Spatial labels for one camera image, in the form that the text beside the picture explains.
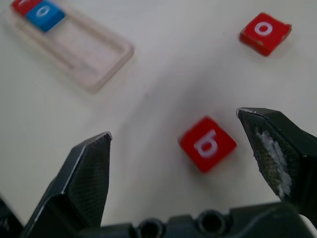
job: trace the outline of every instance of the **blue letter block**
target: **blue letter block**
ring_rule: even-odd
[[[26,18],[44,32],[51,30],[58,24],[65,14],[57,6],[43,0],[26,14]]]

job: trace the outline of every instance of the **white table surface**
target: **white table surface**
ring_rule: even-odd
[[[11,0],[2,0],[4,10]],[[282,111],[317,134],[315,0],[68,0],[136,46],[96,95],[81,90],[0,29],[0,193],[23,223],[70,149],[111,131],[103,224],[166,221],[204,209],[277,201],[236,118],[238,107]],[[270,57],[238,34],[264,11],[293,24]],[[238,147],[200,174],[177,138],[209,115]]]

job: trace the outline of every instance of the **red cube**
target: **red cube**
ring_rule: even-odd
[[[38,5],[42,0],[15,0],[11,6],[13,9],[25,16],[30,10],[32,10],[36,5]]]
[[[240,33],[240,41],[264,56],[271,52],[289,35],[292,25],[260,13]]]
[[[204,117],[187,131],[179,144],[203,173],[208,172],[237,146],[209,117]]]

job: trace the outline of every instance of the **clear plastic tray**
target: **clear plastic tray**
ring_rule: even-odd
[[[48,33],[37,29],[11,8],[3,13],[3,18],[25,42],[41,51],[81,86],[96,92],[133,55],[134,47],[76,10],[63,4],[58,6],[66,17]]]

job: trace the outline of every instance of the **letter block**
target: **letter block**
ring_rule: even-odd
[[[15,0],[11,6],[13,9],[20,13],[22,16],[25,16],[30,10],[32,10],[37,4],[42,0]]]
[[[58,24],[65,14],[53,3],[43,0],[26,14],[26,18],[44,32]]]
[[[179,144],[203,173],[210,171],[237,146],[209,117],[204,117],[188,130]]]
[[[291,30],[292,25],[284,24],[262,12],[241,31],[240,41],[268,56]]]

